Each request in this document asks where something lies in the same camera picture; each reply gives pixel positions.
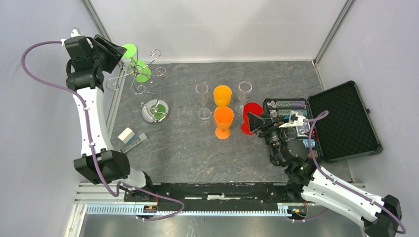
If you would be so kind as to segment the orange wine glass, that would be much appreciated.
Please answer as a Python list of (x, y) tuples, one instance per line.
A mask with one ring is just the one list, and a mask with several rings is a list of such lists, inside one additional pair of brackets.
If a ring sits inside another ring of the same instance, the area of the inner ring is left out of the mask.
[(214, 111), (215, 135), (218, 139), (227, 139), (231, 135), (234, 112), (229, 107), (219, 107)]

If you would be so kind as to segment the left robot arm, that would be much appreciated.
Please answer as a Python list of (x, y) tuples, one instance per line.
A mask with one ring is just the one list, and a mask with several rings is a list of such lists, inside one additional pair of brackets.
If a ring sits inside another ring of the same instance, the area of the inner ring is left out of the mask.
[(82, 130), (81, 157), (73, 161), (75, 170), (91, 183), (104, 185), (115, 197), (120, 189), (136, 189), (139, 198), (150, 201), (155, 187), (146, 173), (130, 166), (125, 153), (114, 150), (103, 109), (103, 73), (111, 73), (127, 49), (100, 35), (87, 37), (77, 32), (62, 42), (70, 56), (66, 86), (73, 93)]

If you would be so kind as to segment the red wine glass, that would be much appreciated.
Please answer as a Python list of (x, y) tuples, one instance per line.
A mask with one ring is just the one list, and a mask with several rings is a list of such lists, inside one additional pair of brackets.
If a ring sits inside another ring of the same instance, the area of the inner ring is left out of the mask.
[(263, 113), (263, 108), (256, 102), (248, 102), (243, 107), (244, 122), (241, 125), (241, 131), (245, 135), (253, 135), (253, 133), (250, 131), (248, 112), (260, 115), (261, 113)]

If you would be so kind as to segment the clear wine glass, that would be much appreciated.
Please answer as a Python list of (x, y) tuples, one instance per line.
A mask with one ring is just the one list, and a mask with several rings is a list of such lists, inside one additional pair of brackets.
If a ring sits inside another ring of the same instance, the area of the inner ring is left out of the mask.
[(238, 113), (242, 113), (244, 105), (250, 99), (250, 93), (252, 91), (252, 84), (249, 81), (242, 81), (238, 85), (238, 102), (235, 106), (235, 110)]
[(198, 94), (198, 101), (201, 106), (198, 110), (198, 116), (202, 120), (207, 120), (211, 116), (211, 111), (209, 108), (207, 108), (207, 102), (209, 99), (209, 87), (206, 83), (200, 83), (196, 85), (195, 91)]

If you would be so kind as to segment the green wine glass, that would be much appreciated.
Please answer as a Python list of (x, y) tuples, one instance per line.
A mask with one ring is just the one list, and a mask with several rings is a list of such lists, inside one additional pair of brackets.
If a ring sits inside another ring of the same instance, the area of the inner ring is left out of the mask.
[(135, 76), (135, 80), (139, 83), (146, 82), (151, 77), (151, 70), (147, 64), (138, 58), (137, 47), (134, 44), (127, 43), (123, 45), (126, 52), (122, 56), (122, 62), (128, 71)]

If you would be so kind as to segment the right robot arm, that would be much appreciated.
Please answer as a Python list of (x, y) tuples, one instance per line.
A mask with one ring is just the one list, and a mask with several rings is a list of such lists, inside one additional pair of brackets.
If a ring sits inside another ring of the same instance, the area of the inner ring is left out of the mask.
[[(392, 195), (381, 197), (368, 193), (338, 178), (320, 166), (311, 146), (315, 123), (329, 114), (321, 112), (316, 118), (307, 119), (291, 112), (289, 122), (267, 114), (247, 113), (250, 132), (264, 138), (269, 146), (270, 161), (285, 167), (289, 177), (285, 188), (291, 201), (306, 201), (320, 204), (339, 213), (364, 229), (369, 237), (394, 237), (404, 235), (399, 199)], [(297, 139), (286, 139), (284, 128), (310, 125), (308, 147)]]

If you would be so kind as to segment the yellow wine glass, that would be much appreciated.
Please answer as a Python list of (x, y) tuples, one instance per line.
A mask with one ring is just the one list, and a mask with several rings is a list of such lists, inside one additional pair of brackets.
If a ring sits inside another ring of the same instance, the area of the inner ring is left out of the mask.
[(213, 91), (213, 98), (217, 107), (226, 107), (231, 102), (232, 90), (226, 85), (219, 85)]

